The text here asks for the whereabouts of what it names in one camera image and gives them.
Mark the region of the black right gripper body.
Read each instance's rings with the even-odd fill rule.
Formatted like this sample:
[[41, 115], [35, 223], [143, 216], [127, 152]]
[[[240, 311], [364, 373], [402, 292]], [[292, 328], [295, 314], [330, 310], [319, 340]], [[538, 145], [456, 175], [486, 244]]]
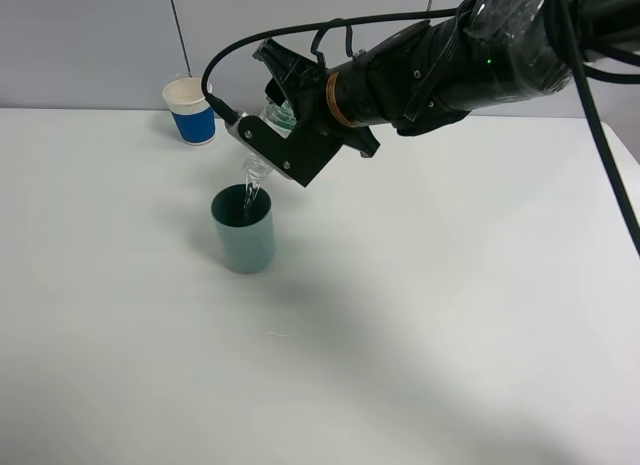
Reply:
[[323, 76], [310, 87], [297, 93], [279, 93], [289, 102], [294, 112], [297, 121], [294, 130], [302, 128], [313, 130], [318, 134], [339, 140], [342, 147], [347, 146], [356, 150], [363, 158], [372, 158], [378, 151], [380, 143], [369, 128], [348, 127], [332, 115], [326, 98], [327, 83], [327, 70], [323, 68]]

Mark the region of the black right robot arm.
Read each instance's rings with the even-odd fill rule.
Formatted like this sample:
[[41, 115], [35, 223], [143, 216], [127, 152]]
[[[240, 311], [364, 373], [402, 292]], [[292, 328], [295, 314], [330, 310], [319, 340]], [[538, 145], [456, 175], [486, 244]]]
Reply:
[[345, 146], [368, 158], [375, 125], [422, 135], [561, 91], [572, 58], [634, 63], [638, 52], [639, 0], [465, 0], [452, 18], [413, 24], [334, 68], [273, 39], [254, 56], [271, 73], [268, 97], [296, 119], [281, 151], [305, 145], [311, 160]]

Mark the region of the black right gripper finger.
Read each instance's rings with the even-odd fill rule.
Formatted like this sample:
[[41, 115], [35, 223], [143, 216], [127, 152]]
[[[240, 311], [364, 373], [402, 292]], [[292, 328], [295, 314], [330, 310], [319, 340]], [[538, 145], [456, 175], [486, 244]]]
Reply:
[[263, 40], [252, 57], [262, 63], [271, 78], [266, 93], [297, 93], [323, 76], [323, 68], [316, 62], [268, 38]]

